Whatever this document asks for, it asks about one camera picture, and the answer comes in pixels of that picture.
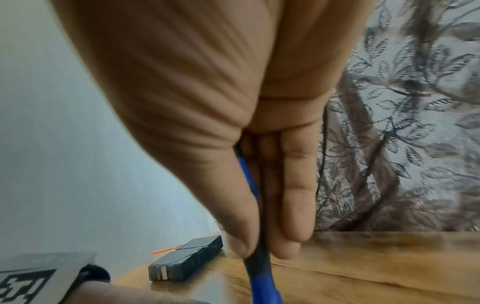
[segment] battery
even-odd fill
[[[150,281],[186,281],[220,254],[223,248],[219,235],[196,238],[171,251],[148,266]]]

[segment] wooden surface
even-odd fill
[[[321,233],[272,269],[285,304],[480,303],[480,233]],[[250,304],[242,261],[225,256],[184,284],[151,283],[147,266],[114,283]]]

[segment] white wall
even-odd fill
[[[0,1],[0,258],[97,250],[117,276],[212,219],[133,142],[47,2]]]

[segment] floral curtain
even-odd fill
[[[480,0],[379,1],[323,116],[317,230],[480,230]]]

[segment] blue screwdriver handle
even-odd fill
[[[259,191],[257,185],[247,168],[247,162],[242,156],[240,148],[235,148],[235,154],[238,158],[238,162],[243,170],[246,180],[250,186],[250,190],[255,196],[256,200],[259,200]],[[258,239],[258,245],[253,254],[244,259],[248,277],[250,278],[251,286],[251,304],[282,304],[282,297],[280,292],[275,287],[274,278],[272,277],[272,264],[270,262],[270,253],[267,250],[265,244],[265,233],[260,221],[260,237]]]

